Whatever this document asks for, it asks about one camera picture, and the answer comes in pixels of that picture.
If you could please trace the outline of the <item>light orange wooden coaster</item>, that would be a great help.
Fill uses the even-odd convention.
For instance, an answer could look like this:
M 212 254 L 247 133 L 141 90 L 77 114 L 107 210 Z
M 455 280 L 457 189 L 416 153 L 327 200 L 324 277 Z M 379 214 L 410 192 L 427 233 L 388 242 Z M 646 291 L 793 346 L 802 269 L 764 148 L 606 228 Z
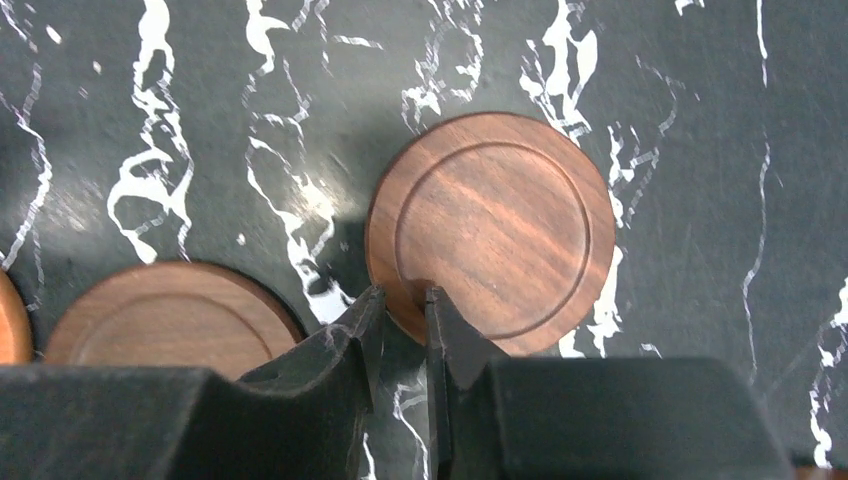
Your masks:
M 1 364 L 27 364 L 33 356 L 28 312 L 17 288 L 1 270 Z

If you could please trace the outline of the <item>dark walnut wooden coaster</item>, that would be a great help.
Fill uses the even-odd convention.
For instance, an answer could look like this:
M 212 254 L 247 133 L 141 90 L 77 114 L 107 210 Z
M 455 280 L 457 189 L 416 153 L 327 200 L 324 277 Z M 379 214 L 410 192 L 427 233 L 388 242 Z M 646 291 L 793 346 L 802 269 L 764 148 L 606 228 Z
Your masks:
M 365 228 L 371 281 L 424 343 L 426 292 L 512 355 L 573 331 L 600 297 L 615 221 L 606 183 L 553 127 L 506 112 L 462 115 L 405 146 L 380 178 Z

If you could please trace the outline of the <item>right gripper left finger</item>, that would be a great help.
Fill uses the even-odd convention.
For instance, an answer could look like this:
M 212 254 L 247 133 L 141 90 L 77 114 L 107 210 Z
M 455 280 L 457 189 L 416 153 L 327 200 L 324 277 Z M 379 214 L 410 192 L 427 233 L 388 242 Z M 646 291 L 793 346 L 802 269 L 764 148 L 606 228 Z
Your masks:
M 230 380 L 197 367 L 1 371 L 5 479 L 354 479 L 385 293 Z

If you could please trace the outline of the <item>dark brown wooden coaster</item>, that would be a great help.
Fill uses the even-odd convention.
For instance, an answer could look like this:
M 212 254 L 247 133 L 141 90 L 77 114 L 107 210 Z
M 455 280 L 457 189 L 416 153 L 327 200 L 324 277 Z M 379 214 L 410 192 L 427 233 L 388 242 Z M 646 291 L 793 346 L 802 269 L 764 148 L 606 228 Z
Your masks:
M 115 273 L 75 300 L 45 361 L 207 367 L 237 379 L 304 338 L 285 304 L 249 277 L 209 263 L 158 262 Z

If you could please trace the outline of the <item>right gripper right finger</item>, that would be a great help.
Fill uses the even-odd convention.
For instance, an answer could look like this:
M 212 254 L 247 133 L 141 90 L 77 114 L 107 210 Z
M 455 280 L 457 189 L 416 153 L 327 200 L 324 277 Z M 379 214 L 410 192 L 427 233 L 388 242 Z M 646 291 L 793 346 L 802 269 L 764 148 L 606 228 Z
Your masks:
M 512 357 L 426 295 L 437 479 L 791 479 L 749 387 L 710 358 Z

